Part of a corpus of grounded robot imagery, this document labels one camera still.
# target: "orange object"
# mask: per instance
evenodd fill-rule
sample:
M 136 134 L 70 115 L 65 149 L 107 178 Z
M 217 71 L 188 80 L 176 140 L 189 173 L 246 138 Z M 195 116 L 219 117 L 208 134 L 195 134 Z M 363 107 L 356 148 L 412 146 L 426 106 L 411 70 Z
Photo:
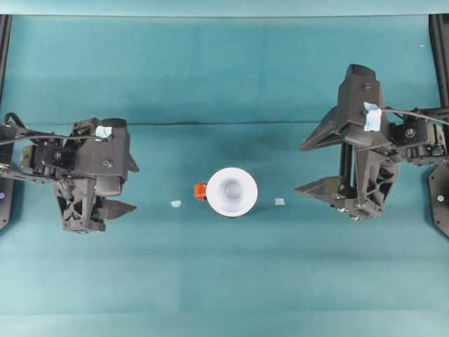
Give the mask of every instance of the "orange object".
M 194 196 L 195 198 L 197 198 L 198 200 L 204 201 L 207 200 L 206 198 L 206 183 L 197 183 L 195 184 L 195 189 L 194 189 Z

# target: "small white object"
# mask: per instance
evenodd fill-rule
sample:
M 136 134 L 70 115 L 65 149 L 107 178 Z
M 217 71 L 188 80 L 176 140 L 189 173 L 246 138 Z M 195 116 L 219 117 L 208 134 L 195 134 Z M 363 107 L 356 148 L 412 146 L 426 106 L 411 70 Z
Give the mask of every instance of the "small white object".
M 180 201 L 180 200 L 173 200 L 170 204 L 171 204 L 171 206 L 174 209 L 178 209 L 178 208 L 181 207 L 182 201 Z
M 365 110 L 368 112 L 366 114 L 366 122 L 364 131 L 379 131 L 380 121 L 382 116 L 382 109 L 380 109 L 376 104 L 364 102 Z
M 285 206 L 286 201 L 283 198 L 275 198 L 274 205 L 275 206 Z
M 103 126 L 99 125 L 95 129 L 95 135 L 101 138 L 108 138 L 112 133 L 112 126 Z
M 222 216 L 235 218 L 249 212 L 257 201 L 257 184 L 248 172 L 228 167 L 216 172 L 206 186 L 210 206 Z

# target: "wire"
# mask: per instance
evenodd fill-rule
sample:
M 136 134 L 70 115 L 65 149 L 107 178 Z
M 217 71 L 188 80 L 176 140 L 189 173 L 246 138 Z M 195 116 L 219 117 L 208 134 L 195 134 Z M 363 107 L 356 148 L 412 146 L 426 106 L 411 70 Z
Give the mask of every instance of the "wire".
M 0 141 L 0 146 L 7 145 L 15 142 L 20 142 L 22 140 L 32 140 L 32 139 L 67 139 L 67 140 L 78 140 L 78 139 L 96 139 L 102 142 L 107 141 L 106 138 L 101 138 L 97 136 L 59 136 L 59 135 L 33 135 L 33 136 L 23 136 L 14 139 L 2 140 Z
M 429 121 L 437 121 L 439 123 L 442 123 L 442 124 L 445 124 L 445 125 L 449 125 L 448 121 L 444 121 L 444 120 L 438 119 L 438 118 L 433 118 L 433 117 L 427 116 L 426 114 L 422 114 L 422 113 L 414 112 L 414 111 L 396 110 L 396 109 L 382 109 L 382 112 L 386 112 L 386 113 L 390 113 L 390 114 L 407 114 L 409 116 L 414 116 L 414 117 L 417 117 L 417 118 L 424 118 L 424 119 L 428 119 Z

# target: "screw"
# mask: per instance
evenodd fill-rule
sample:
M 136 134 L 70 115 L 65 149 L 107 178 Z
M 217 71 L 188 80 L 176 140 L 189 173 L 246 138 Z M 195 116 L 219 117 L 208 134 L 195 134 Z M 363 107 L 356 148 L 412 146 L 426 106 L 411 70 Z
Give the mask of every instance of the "screw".
M 414 128 L 408 128 L 406 130 L 406 137 L 407 138 L 413 138 L 413 137 L 415 137 L 415 135 L 416 135 L 416 131 L 415 131 Z
M 110 162 L 109 160 L 103 160 L 103 166 L 106 166 L 110 169 L 112 167 L 112 162 Z

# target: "teal fabric surface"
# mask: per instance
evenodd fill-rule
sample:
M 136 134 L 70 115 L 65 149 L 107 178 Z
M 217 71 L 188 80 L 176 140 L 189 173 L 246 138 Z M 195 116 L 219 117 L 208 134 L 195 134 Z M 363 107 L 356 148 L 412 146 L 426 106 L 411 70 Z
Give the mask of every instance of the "teal fabric surface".
M 362 223 L 293 191 L 337 173 L 337 148 L 298 147 L 351 62 L 390 105 L 438 105 L 426 16 L 14 17 L 0 110 L 57 133 L 127 118 L 141 172 L 119 198 L 138 209 L 104 234 L 64 232 L 50 186 L 16 185 L 0 336 L 447 336 L 449 240 L 426 169 L 401 165 L 383 217 Z M 211 125 L 149 125 L 189 121 Z M 237 219 L 192 196 L 226 166 L 259 186 Z
M 275 326 L 293 336 L 323 333 L 328 320 L 329 329 L 354 331 L 348 336 L 375 336 L 370 328 L 355 333 L 365 320 L 390 336 L 410 331 L 397 324 L 414 320 L 421 329 L 411 336 L 444 336 L 447 321 L 414 312 L 449 308 L 449 242 L 430 224 L 425 170 L 402 165 L 383 217 L 356 223 L 293 192 L 337 172 L 336 149 L 297 151 L 313 127 L 131 127 L 141 172 L 130 175 L 120 199 L 138 209 L 109 222 L 104 234 L 62 231 L 50 186 L 20 184 L 15 219 L 0 235 L 5 336 L 26 335 L 21 324 L 42 324 L 33 336 L 50 326 L 75 336 L 94 329 L 95 318 L 99 332 L 119 325 L 109 336 L 125 326 L 128 336 L 141 329 L 228 336 L 227 324 L 237 336 L 272 336 Z M 192 196 L 195 182 L 232 165 L 251 172 L 260 192 L 254 210 L 233 220 Z M 275 206 L 276 197 L 286 206 Z M 172 200 L 182 206 L 172 208 Z M 257 323 L 267 315 L 274 316 Z M 77 326 L 83 319 L 88 325 Z
M 0 12 L 25 15 L 273 17 L 446 13 L 446 0 L 2 0 Z
M 428 17 L 14 17 L 1 111 L 32 123 L 318 121 L 349 63 L 389 105 L 437 106 Z

